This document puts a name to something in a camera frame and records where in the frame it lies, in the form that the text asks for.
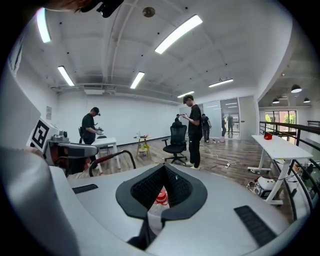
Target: white desk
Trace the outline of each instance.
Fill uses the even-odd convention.
[[[104,148],[104,147],[106,147],[108,145],[112,145],[113,153],[117,153],[118,152],[117,140],[114,137],[98,138],[91,145],[92,146],[96,146],[99,149],[98,154],[96,155],[97,158],[101,158],[100,149]],[[119,156],[117,155],[115,157],[115,159],[116,159],[116,163],[118,165],[118,169],[121,169]],[[98,167],[99,167],[100,174],[102,174],[103,172],[102,172],[102,168],[101,168],[100,163],[98,163]]]
[[[267,152],[271,159],[282,159],[284,160],[284,164],[282,167],[282,171],[278,177],[277,182],[275,183],[271,193],[265,200],[266,202],[272,205],[282,205],[282,200],[273,200],[276,193],[278,192],[282,182],[287,177],[289,167],[291,164],[292,159],[306,159],[312,158],[312,154],[308,153],[307,151],[303,150],[301,147],[298,147],[289,141],[284,140],[278,136],[272,136],[272,139],[267,140],[264,138],[263,135],[252,135],[252,137],[260,144],[263,148],[259,168],[255,167],[248,167],[248,169],[252,170],[261,170],[261,171],[268,171],[268,168],[262,168],[262,164],[264,161],[264,152]]]

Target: window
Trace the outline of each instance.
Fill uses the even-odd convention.
[[[265,121],[266,122],[274,122],[274,123],[285,123],[285,124],[297,124],[297,112],[294,110],[286,110],[286,111],[266,111],[265,112]],[[266,125],[267,132],[275,132],[276,126],[273,124]],[[277,130],[280,131],[278,136],[281,136],[284,140],[287,140],[293,144],[296,143],[296,140],[290,136],[286,136],[286,134],[290,134],[295,136],[296,129],[289,128],[285,126],[277,127]]]

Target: person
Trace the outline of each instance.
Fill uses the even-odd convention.
[[[202,131],[205,143],[209,143],[210,129],[211,123],[209,117],[207,117],[206,114],[202,114]]]
[[[98,132],[95,128],[94,117],[99,114],[99,108],[96,106],[91,109],[90,113],[86,114],[82,119],[82,139],[84,144],[91,145],[96,138],[96,133]],[[90,156],[91,162],[96,160],[96,157]]]
[[[221,127],[222,127],[222,137],[224,137],[225,134],[226,134],[226,131],[227,131],[227,129],[226,129],[226,120],[225,120],[225,115],[224,114],[221,115]]]
[[[200,165],[200,140],[202,138],[202,120],[201,110],[195,103],[194,97],[187,94],[183,97],[183,104],[186,104],[191,108],[190,116],[182,114],[184,119],[189,121],[188,124],[188,136],[189,136],[189,151],[190,161],[186,162],[185,165],[192,169],[199,170]]]
[[[234,118],[231,114],[228,116],[228,135],[230,134],[230,128],[231,128],[231,134],[234,134]]]
[[[180,115],[176,114],[176,118],[174,119],[174,122],[179,122],[180,121],[179,117],[180,117]]]

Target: office chair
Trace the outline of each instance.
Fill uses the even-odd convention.
[[[187,157],[182,154],[182,151],[187,150],[187,141],[185,140],[187,126],[182,125],[181,122],[174,122],[170,127],[171,131],[171,141],[170,145],[167,144],[167,138],[164,138],[162,141],[165,142],[165,147],[163,151],[173,154],[172,157],[167,157],[164,161],[168,159],[172,159],[171,164],[175,161],[180,161],[184,165],[186,164],[182,159],[187,160]]]
[[[84,134],[83,130],[82,130],[82,126],[78,128],[79,130],[79,135],[80,135],[80,140],[79,140],[79,144],[82,144],[82,134]]]

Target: fluorescent light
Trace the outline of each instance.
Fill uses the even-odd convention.
[[[48,43],[51,41],[47,21],[46,21],[46,9],[41,8],[36,13],[36,23],[38,25],[38,29],[40,32],[41,39],[44,43]]]
[[[219,86],[219,85],[223,85],[223,84],[230,83],[230,82],[233,82],[233,81],[234,81],[233,79],[229,79],[229,80],[225,80],[225,81],[221,81],[221,82],[217,82],[217,83],[211,84],[211,85],[209,85],[209,87]]]
[[[131,89],[136,88],[137,85],[139,84],[140,80],[144,77],[144,75],[145,75],[145,73],[139,72],[139,73],[136,75],[136,77],[135,77],[133,83],[131,84],[131,87],[130,87],[130,88],[131,88]]]
[[[163,42],[155,49],[158,54],[162,54],[170,45],[182,37],[185,33],[192,30],[202,23],[198,15],[194,15],[175,29]]]
[[[61,75],[63,76],[64,80],[68,83],[68,85],[75,86],[64,66],[58,66],[58,70],[60,71]]]
[[[187,93],[185,93],[185,94],[182,94],[182,95],[178,96],[178,98],[182,98],[182,97],[185,96],[185,95],[193,94],[193,93],[194,93],[194,91],[192,90],[192,91],[189,91],[189,92],[187,92]]]

